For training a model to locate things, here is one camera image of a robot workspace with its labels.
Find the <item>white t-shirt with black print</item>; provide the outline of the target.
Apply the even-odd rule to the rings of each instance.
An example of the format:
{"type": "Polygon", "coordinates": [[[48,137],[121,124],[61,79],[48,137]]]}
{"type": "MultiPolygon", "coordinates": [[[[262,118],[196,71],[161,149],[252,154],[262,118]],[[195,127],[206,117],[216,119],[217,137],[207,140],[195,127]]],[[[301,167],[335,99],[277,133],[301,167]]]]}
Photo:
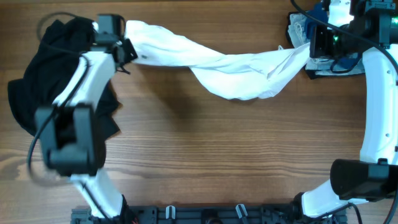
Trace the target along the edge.
{"type": "Polygon", "coordinates": [[[125,36],[138,54],[135,63],[188,67],[210,93],[227,100],[274,97],[310,60],[309,44],[257,54],[222,54],[142,21],[128,21],[125,36]]]}

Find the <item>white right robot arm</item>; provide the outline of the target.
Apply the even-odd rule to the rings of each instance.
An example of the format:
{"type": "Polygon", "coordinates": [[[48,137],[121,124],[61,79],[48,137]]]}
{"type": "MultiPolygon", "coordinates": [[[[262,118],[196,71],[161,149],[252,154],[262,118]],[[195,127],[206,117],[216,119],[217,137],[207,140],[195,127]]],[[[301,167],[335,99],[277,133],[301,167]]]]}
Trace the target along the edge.
{"type": "Polygon", "coordinates": [[[366,31],[354,24],[342,34],[319,26],[310,56],[362,56],[366,77],[366,129],[358,160],[337,159],[330,178],[296,196],[301,216],[321,218],[352,204],[397,198],[397,26],[366,31]]]}

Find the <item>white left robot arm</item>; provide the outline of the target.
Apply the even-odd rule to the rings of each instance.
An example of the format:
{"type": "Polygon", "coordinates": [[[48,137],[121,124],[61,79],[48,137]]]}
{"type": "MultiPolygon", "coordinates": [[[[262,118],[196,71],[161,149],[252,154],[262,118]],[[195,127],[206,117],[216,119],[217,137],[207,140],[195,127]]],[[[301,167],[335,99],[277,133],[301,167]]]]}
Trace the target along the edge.
{"type": "Polygon", "coordinates": [[[92,223],[138,223],[104,169],[106,145],[95,116],[101,95],[117,69],[137,58],[129,39],[100,40],[79,62],[65,89],[35,112],[45,166],[73,184],[90,206],[92,223]]]}

